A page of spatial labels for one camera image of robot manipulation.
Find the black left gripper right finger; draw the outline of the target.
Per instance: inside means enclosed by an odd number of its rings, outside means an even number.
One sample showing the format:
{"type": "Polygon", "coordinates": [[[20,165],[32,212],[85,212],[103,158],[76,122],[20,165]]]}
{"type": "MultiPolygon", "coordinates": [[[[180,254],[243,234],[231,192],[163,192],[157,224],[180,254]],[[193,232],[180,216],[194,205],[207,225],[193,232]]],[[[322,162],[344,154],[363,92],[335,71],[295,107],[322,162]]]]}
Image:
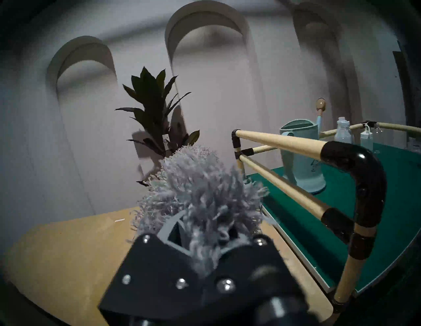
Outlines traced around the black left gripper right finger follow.
{"type": "Polygon", "coordinates": [[[309,326],[305,295],[272,239],[228,251],[205,281],[202,326],[309,326]]]}

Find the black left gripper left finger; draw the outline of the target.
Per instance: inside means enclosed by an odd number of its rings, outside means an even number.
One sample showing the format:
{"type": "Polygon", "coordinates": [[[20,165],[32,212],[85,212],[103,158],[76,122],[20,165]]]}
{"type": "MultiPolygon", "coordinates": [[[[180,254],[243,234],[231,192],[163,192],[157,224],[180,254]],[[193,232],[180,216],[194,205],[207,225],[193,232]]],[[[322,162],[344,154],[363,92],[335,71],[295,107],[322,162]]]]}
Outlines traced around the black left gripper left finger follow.
{"type": "Polygon", "coordinates": [[[109,326],[175,320],[201,305],[201,282],[187,255],[142,234],[107,287],[99,311],[109,326]]]}

